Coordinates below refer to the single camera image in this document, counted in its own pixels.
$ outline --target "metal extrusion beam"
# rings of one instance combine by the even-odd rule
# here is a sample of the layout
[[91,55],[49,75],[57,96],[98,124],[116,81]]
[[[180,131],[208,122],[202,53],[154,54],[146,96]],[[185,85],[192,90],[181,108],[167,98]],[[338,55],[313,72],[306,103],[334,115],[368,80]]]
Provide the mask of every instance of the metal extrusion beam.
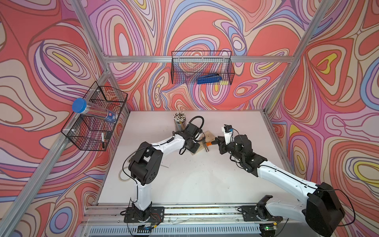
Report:
[[[97,79],[97,83],[99,85],[104,85],[107,78],[109,77],[109,73],[109,71],[104,71],[99,79]],[[89,100],[94,92],[95,89],[91,88],[86,96],[86,100]],[[71,128],[78,117],[78,113],[74,114],[74,116],[68,122],[67,127]],[[28,210],[28,207],[32,203],[33,199],[37,195],[39,189],[45,182],[47,176],[50,174],[55,163],[61,156],[68,143],[69,139],[66,138],[63,134],[60,134],[42,162],[38,165],[33,175],[25,184],[16,200],[9,207],[3,219],[0,221],[0,237],[9,237],[12,235],[14,229],[17,227],[22,216]]]
[[325,16],[327,10],[329,9],[330,6],[332,6],[334,0],[322,0],[320,5],[318,6],[315,15],[313,16],[312,20],[310,21],[308,28],[305,30],[305,33],[303,37],[301,38],[299,45],[295,51],[294,54],[294,60],[292,63],[287,65],[286,69],[283,72],[283,75],[278,81],[278,84],[275,86],[273,92],[270,95],[270,98],[268,102],[266,103],[266,106],[264,108],[264,111],[269,111],[274,104],[276,103],[276,99],[282,92],[282,89],[284,85],[287,83],[287,81],[290,79],[291,73],[295,69],[298,61],[300,60],[300,57],[302,53],[304,52],[306,46],[312,39],[312,36],[317,30],[317,27],[320,25],[323,17]]
[[271,124],[271,121],[268,118],[268,115],[264,111],[261,111],[261,115],[262,115],[263,121],[266,124],[267,130],[270,133],[271,139],[274,142],[274,146],[276,148],[276,151],[278,152],[278,154],[282,158],[282,163],[285,167],[285,170],[290,172],[291,174],[295,174],[295,171],[294,171],[293,167],[291,166],[290,161],[288,160],[287,154],[282,149],[282,144],[281,144],[278,136],[276,135],[276,133],[274,131],[274,127]]
[[[88,41],[90,42],[91,46],[93,47],[96,56],[98,60],[100,61],[101,66],[103,67],[104,71],[110,71],[110,68],[105,61],[104,58],[104,52],[100,46],[99,41],[97,40],[95,31],[92,28],[92,25],[89,21],[88,15],[80,3],[80,0],[71,0],[72,8],[74,9],[76,15],[78,16],[79,22],[83,26],[84,32],[88,38]],[[109,77],[110,83],[114,88],[120,89],[113,73]]]
[[[171,56],[105,56],[104,59],[107,63],[170,63],[172,58]],[[231,56],[233,63],[291,63],[293,59],[293,56]]]

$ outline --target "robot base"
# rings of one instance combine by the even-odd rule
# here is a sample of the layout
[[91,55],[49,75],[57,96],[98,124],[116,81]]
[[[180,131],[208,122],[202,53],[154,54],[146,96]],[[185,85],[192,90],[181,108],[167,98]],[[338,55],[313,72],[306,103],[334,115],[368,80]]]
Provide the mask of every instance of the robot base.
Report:
[[152,207],[152,204],[144,211],[138,209],[134,203],[126,209],[125,223],[161,223],[164,218],[164,207]]

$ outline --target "colorful swirl pattern wall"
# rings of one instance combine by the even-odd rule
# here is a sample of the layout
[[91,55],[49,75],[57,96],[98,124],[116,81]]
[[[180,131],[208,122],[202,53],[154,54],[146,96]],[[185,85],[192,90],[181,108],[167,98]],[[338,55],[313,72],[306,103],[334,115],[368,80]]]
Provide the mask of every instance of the colorful swirl pattern wall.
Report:
[[[0,1],[0,218],[102,69],[69,0]],[[107,152],[69,144],[13,237],[72,236],[104,177]]]
[[336,1],[270,113],[296,174],[351,199],[336,236],[379,236],[378,39],[378,1]]
[[[297,175],[344,190],[357,222],[338,236],[378,236],[379,4],[336,0],[270,113]],[[318,0],[81,0],[107,55],[230,49],[293,55]],[[172,85],[169,63],[111,64],[132,110],[261,109],[285,64],[236,63],[232,86]],[[56,140],[75,98],[102,73],[70,0],[0,1],[0,217]],[[78,230],[110,154],[71,144],[14,237]],[[347,200],[339,197],[348,210]],[[351,220],[347,211],[346,222]]]
[[[233,55],[293,55],[318,1],[91,2],[86,8],[106,55],[171,55],[223,50]],[[262,109],[285,68],[236,63],[231,86],[173,85],[170,63],[114,63],[131,110]]]

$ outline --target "wooden block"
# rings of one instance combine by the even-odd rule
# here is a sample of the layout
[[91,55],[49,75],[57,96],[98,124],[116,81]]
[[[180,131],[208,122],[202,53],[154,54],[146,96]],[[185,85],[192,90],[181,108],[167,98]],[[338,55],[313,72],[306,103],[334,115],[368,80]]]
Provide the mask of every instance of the wooden block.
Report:
[[[205,135],[205,142],[211,142],[211,141],[215,140],[215,136],[209,131],[204,132],[204,135]],[[204,152],[206,152],[205,148],[203,146],[203,141],[199,142],[199,144],[200,144],[200,147],[197,149],[196,153],[193,154],[190,152],[191,155],[196,155],[197,153],[201,152],[202,150],[204,150]]]

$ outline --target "wire mesh basket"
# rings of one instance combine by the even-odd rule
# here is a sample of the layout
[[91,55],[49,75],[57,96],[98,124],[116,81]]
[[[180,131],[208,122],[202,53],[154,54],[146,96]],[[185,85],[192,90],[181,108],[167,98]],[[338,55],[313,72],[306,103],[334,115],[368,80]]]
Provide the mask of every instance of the wire mesh basket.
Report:
[[231,51],[172,51],[173,84],[231,85],[234,67]]
[[[118,120],[128,94],[111,86],[99,86],[96,82],[94,85],[96,89],[89,101],[117,113]],[[74,113],[64,124],[61,132],[82,151],[106,151],[117,122],[111,123],[80,114],[71,128],[66,127],[73,115]]]

